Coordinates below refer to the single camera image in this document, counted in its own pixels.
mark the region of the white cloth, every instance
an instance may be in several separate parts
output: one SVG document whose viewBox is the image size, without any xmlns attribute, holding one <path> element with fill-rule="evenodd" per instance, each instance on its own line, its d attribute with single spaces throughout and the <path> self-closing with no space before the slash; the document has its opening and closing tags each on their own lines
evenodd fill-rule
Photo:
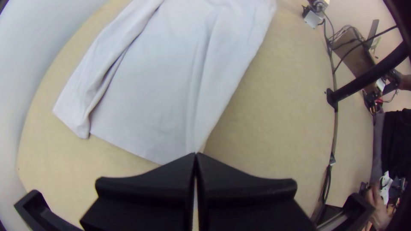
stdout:
<svg viewBox="0 0 411 231">
<path fill-rule="evenodd" d="M 93 42 L 53 112 L 165 164 L 207 140 L 262 43 L 275 0 L 135 0 Z"/>
</svg>

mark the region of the beige table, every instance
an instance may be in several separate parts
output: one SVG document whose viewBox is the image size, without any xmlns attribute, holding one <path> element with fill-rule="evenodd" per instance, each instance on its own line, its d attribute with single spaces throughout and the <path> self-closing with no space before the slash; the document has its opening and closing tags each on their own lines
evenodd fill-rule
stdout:
<svg viewBox="0 0 411 231">
<path fill-rule="evenodd" d="M 52 211 L 75 225 L 97 198 L 97 178 L 132 176 L 158 166 L 95 136 L 77 138 L 51 113 L 87 48 L 129 1 L 111 0 L 61 50 L 33 99 L 21 137 L 17 171 L 23 185 L 41 191 Z M 334 110 L 324 93 L 332 78 L 322 28 L 304 23 L 301 4 L 305 1 L 278 1 L 266 38 L 205 153 L 252 175 L 295 179 L 295 198 L 310 216 L 330 156 Z M 354 76 L 342 65 L 337 78 L 341 86 Z M 372 123 L 359 94 L 342 101 L 340 111 L 328 202 L 342 206 L 369 178 Z"/>
</svg>

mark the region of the wire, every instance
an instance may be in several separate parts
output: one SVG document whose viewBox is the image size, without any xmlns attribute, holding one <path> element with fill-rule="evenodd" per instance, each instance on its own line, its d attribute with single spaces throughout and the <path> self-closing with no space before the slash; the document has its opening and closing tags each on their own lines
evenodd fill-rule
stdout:
<svg viewBox="0 0 411 231">
<path fill-rule="evenodd" d="M 331 42 L 331 46 L 333 46 L 334 45 L 334 41 L 335 41 L 335 37 L 334 37 L 334 26 L 333 26 L 333 24 L 331 23 L 331 20 L 330 20 L 330 18 L 325 14 L 325 12 L 322 10 L 322 13 L 325 15 L 325 17 L 327 18 L 327 20 L 328 20 L 328 22 L 330 23 L 330 25 L 331 25 L 331 29 L 333 30 L 333 41 Z"/>
<path fill-rule="evenodd" d="M 388 31 L 391 31 L 391 30 L 393 30 L 393 29 L 395 29 L 395 28 L 397 28 L 397 26 L 393 26 L 393 27 L 391 27 L 391 28 L 389 28 L 389 29 L 387 29 L 387 30 L 385 30 L 385 31 L 383 31 L 383 32 L 381 32 L 381 33 L 378 33 L 378 34 L 374 35 L 373 37 L 371 37 L 371 38 L 369 38 L 369 39 L 367 39 L 367 40 L 365 40 L 365 41 L 363 41 L 363 42 L 355 45 L 353 48 L 351 48 L 351 49 L 341 58 L 341 60 L 340 60 L 340 62 L 338 63 L 337 67 L 335 68 L 335 70 L 333 70 L 333 73 L 335 73 L 335 72 L 337 71 L 337 69 L 339 68 L 339 66 L 340 66 L 341 63 L 343 62 L 343 60 L 344 60 L 353 50 L 355 50 L 357 47 L 359 47 L 359 46 L 361 46 L 361 45 L 364 45 L 364 44 L 367 43 L 368 41 L 371 41 L 371 40 L 373 40 L 373 39 L 375 39 L 375 38 L 377 38 L 377 37 L 379 37 L 379 36 L 387 33 Z"/>
<path fill-rule="evenodd" d="M 338 47 L 336 47 L 336 48 L 333 48 L 333 50 L 338 50 L 340 47 L 342 47 L 342 46 L 344 46 L 344 45 L 347 45 L 347 44 L 350 44 L 350 43 L 355 42 L 355 41 L 360 41 L 360 42 L 362 42 L 361 40 L 359 40 L 359 39 L 357 39 L 357 38 L 353 38 L 353 39 L 351 39 L 350 41 L 345 42 L 345 43 L 343 43 L 343 44 L 340 44 L 340 45 L 339 45 Z"/>
<path fill-rule="evenodd" d="M 330 46 L 331 42 L 327 38 L 327 35 L 326 35 L 325 19 L 323 20 L 323 23 L 324 23 L 324 38 L 325 38 L 325 42 L 327 44 L 327 53 L 330 57 L 331 70 L 333 71 L 334 70 L 334 62 L 333 62 L 333 56 L 332 56 L 332 48 Z M 336 76 L 335 76 L 334 72 L 333 72 L 333 87 L 334 87 L 334 91 L 335 91 L 337 89 L 337 79 L 336 79 Z M 334 154 L 335 154 L 335 149 L 336 149 L 336 145 L 337 145 L 337 130 L 338 130 L 338 111 L 335 111 L 334 112 L 334 136 L 333 136 L 333 142 L 331 144 L 330 160 L 331 160 L 331 157 L 334 157 Z M 328 194 L 329 194 L 330 188 L 331 188 L 331 170 L 332 170 L 332 165 L 330 163 L 327 166 L 324 183 L 322 185 L 321 207 L 320 207 L 320 210 L 319 210 L 316 218 L 314 219 L 315 224 L 317 224 L 319 222 L 319 220 L 322 217 L 322 215 L 324 213 L 324 210 L 325 210 L 325 203 L 328 199 Z"/>
<path fill-rule="evenodd" d="M 383 102 L 383 103 L 391 103 L 391 102 L 393 101 L 395 95 L 397 94 L 397 92 L 398 92 L 398 88 L 395 89 L 395 92 L 394 92 L 393 96 L 391 97 L 391 99 L 390 99 L 389 101 L 382 101 L 382 102 Z"/>
</svg>

